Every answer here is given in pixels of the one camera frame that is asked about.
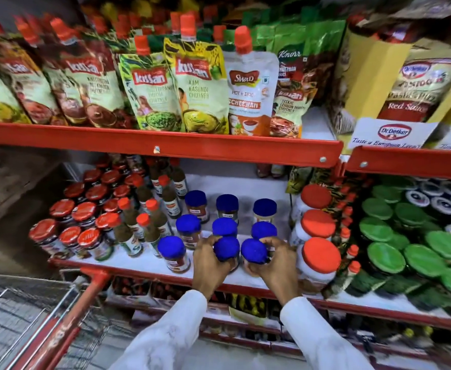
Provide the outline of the cluster of red-lid jars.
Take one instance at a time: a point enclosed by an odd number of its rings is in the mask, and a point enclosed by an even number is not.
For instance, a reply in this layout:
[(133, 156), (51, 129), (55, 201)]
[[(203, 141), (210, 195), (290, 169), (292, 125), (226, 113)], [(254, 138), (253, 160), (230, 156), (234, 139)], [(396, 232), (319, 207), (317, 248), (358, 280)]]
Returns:
[(117, 247), (129, 257), (144, 250), (142, 228), (136, 217), (142, 212), (136, 187), (144, 183), (141, 155), (110, 153), (81, 181), (63, 191), (63, 198), (49, 209), (49, 218), (35, 224), (29, 238), (51, 257), (110, 258)]

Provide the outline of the white sauce pouch orange cap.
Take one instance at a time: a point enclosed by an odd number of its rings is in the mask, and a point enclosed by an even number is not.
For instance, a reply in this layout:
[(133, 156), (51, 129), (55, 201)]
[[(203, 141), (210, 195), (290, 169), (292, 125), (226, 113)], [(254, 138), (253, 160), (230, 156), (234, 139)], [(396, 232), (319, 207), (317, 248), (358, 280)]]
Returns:
[(235, 29), (234, 52), (224, 52), (229, 87), (228, 122), (236, 136), (270, 136), (279, 60), (272, 52), (256, 51), (250, 29)]

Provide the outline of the small blue-lid glass jar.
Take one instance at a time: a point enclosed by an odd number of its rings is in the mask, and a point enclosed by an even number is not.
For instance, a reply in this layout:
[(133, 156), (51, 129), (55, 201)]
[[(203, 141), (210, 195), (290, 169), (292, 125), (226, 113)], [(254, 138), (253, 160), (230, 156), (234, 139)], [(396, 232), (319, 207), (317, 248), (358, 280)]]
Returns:
[(213, 249), (219, 262), (233, 262), (229, 274), (233, 273), (238, 268), (240, 263), (240, 243), (236, 237), (221, 237), (215, 242)]
[(260, 276), (251, 269), (251, 265), (264, 265), (269, 262), (265, 244), (254, 238), (248, 238), (242, 242), (241, 258), (244, 270), (254, 278)]

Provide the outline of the person's left forearm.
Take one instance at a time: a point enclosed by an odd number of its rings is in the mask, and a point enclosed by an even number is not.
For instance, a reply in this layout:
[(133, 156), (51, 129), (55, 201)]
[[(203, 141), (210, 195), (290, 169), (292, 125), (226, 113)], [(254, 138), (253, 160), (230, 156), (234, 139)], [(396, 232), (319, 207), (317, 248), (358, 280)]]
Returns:
[(190, 290), (142, 330), (108, 370), (174, 370), (199, 335), (210, 296)]

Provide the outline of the yellow cardboard display box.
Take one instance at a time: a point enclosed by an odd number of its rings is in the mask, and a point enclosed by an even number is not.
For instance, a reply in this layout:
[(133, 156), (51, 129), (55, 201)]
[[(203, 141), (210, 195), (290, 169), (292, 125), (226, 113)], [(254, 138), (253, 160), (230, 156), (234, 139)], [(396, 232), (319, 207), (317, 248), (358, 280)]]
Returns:
[(347, 30), (334, 71), (327, 111), (332, 130), (343, 143), (342, 155), (359, 146), (421, 149), (451, 109), (451, 88), (427, 122), (378, 119), (377, 116), (413, 48), (451, 48), (422, 38), (403, 43)]

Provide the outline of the assorted small bottles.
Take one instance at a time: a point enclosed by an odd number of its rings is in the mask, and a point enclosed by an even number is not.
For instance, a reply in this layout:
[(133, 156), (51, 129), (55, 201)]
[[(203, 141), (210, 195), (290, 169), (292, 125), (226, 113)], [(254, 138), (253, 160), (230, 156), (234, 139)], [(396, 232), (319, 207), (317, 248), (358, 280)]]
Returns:
[[(188, 286), (116, 276), (108, 287), (105, 301), (155, 317), (173, 307), (187, 291), (190, 291)], [(296, 350), (280, 311), (277, 300), (215, 292), (200, 331), (266, 342), (272, 351), (279, 347)], [(318, 312), (342, 337), (371, 357), (409, 353), (410, 357), (451, 366), (451, 330), (336, 310), (318, 309)]]

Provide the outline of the row of orange-cap chutney pouches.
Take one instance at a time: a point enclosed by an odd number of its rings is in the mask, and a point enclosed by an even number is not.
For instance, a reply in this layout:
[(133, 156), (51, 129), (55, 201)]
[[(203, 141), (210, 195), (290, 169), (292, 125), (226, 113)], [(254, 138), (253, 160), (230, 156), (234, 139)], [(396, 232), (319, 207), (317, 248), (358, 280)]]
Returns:
[[(224, 52), (268, 5), (85, 0), (87, 24), (44, 12), (0, 24), (0, 123), (231, 135)], [(316, 90), (278, 85), (270, 136), (301, 137)]]

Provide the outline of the person's right hand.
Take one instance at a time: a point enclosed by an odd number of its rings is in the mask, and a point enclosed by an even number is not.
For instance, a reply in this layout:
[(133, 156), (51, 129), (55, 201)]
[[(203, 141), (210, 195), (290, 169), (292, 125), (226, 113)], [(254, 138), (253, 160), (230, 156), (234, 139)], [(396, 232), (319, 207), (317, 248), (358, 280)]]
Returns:
[(297, 253), (289, 243), (277, 237), (264, 237), (259, 241), (275, 249), (262, 279), (280, 305), (284, 306), (301, 296), (296, 270)]

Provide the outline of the person's left hand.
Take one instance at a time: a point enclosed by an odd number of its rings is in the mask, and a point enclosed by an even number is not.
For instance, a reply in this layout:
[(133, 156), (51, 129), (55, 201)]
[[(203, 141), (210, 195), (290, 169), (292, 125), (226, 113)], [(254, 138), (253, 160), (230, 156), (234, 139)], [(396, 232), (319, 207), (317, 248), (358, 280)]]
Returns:
[(223, 284), (225, 278), (219, 278), (218, 260), (213, 245), (221, 236), (211, 235), (201, 239), (193, 253), (192, 289), (199, 291), (206, 300), (210, 300), (216, 289)]

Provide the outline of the group of orange-cap sauce bottles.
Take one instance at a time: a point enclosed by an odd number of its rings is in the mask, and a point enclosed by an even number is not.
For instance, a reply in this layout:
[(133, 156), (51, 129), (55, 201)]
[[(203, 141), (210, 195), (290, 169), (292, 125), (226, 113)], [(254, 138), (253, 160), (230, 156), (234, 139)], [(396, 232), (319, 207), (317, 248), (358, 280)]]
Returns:
[(118, 207), (123, 211), (124, 222), (116, 219), (112, 215), (109, 224), (114, 228), (114, 235), (122, 246), (126, 246), (126, 232), (131, 230), (131, 240), (136, 239), (142, 242), (157, 258), (162, 258), (160, 245), (164, 240), (170, 240), (173, 230), (169, 219), (177, 219), (181, 215), (179, 201), (171, 179), (167, 174), (162, 174), (158, 178), (162, 188), (162, 203), (167, 213), (161, 209), (161, 202), (155, 198), (145, 201), (146, 211), (139, 213), (135, 210), (128, 197), (119, 198)]

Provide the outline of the row of dark red-cap bottles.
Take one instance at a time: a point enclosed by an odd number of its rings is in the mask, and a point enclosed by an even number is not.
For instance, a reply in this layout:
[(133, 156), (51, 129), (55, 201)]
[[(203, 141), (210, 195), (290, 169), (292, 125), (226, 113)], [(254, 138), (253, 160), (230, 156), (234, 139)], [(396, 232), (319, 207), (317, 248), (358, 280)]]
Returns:
[(332, 243), (340, 253), (341, 261), (335, 277), (321, 292), (324, 299), (339, 295), (355, 279), (360, 271), (360, 264), (356, 260), (359, 254), (359, 246), (352, 233), (355, 219), (355, 208), (363, 184), (360, 181), (349, 180), (341, 182), (341, 185), (333, 185), (333, 204), (327, 209), (335, 222), (335, 231), (332, 235)]

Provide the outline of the cluster of white printed-lid jars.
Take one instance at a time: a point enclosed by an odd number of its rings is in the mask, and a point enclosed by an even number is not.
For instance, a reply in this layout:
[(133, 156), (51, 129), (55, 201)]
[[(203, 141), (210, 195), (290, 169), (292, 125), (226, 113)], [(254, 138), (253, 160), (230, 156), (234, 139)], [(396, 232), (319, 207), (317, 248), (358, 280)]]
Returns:
[(425, 221), (420, 226), (423, 233), (443, 230), (451, 234), (450, 180), (414, 180), (414, 186), (403, 197), (424, 211)]

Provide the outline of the cluster of green-lid jars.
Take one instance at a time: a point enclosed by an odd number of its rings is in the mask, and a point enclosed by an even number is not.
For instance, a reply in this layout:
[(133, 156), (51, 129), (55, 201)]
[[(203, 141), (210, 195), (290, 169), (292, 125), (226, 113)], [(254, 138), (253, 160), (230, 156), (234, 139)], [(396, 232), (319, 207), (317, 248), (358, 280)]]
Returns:
[(362, 269), (348, 294), (405, 296), (419, 311), (442, 309), (451, 316), (451, 234), (423, 233), (424, 211), (403, 197), (414, 180), (429, 179), (446, 180), (388, 174), (364, 180), (369, 185), (361, 188), (352, 227)]

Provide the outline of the row of green sauce packets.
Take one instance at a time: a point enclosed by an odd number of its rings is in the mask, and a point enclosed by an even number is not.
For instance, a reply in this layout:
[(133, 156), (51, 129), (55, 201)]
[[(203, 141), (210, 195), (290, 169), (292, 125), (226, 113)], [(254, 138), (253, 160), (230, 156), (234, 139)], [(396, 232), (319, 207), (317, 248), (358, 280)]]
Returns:
[(278, 85), (315, 89), (314, 105), (326, 99), (328, 83), (346, 28), (345, 20), (326, 18), (317, 6), (281, 5), (259, 12), (253, 46), (276, 54)]

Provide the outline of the red metal shelf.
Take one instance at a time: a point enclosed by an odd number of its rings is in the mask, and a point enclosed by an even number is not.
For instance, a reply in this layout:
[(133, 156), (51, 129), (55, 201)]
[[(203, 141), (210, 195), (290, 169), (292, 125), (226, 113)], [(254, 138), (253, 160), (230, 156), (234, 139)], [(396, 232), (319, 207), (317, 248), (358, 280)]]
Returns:
[(314, 139), (0, 123), (0, 145), (334, 167), (343, 143)]
[(359, 146), (353, 149), (344, 170), (451, 179), (451, 150)]
[[(187, 181), (192, 189), (204, 191), (209, 202), (210, 220), (204, 225), (205, 237), (211, 234), (211, 222), (217, 218), (215, 202), (220, 194), (233, 194), (239, 198), (238, 238), (240, 243), (250, 237), (253, 224), (253, 202), (261, 198), (270, 198), (276, 201), (278, 211), (274, 217), (274, 224), (277, 225), (281, 238), (288, 237), (290, 197), (284, 192), (287, 185), (286, 179), (259, 179), (252, 174), (225, 174), (222, 171), (220, 174), (191, 173), (187, 175)], [(167, 268), (165, 261), (156, 257), (148, 248), (135, 258), (129, 257), (123, 249), (119, 248), (108, 260), (101, 262), (92, 257), (86, 259), (72, 257), (67, 260), (50, 258), (49, 261), (59, 268), (101, 270), (111, 276), (147, 279), (178, 286), (191, 286), (193, 277), (193, 267), (181, 274), (173, 273)], [(257, 298), (275, 298), (260, 278), (252, 277), (241, 267), (229, 274), (218, 290)], [(322, 299), (320, 294), (308, 296), (308, 299), (316, 308), (320, 309), (451, 330), (451, 316), (442, 309), (430, 313), (421, 312), (406, 297), (397, 297), (391, 300), (381, 298), (371, 292), (364, 297), (357, 298), (342, 292), (329, 300)]]

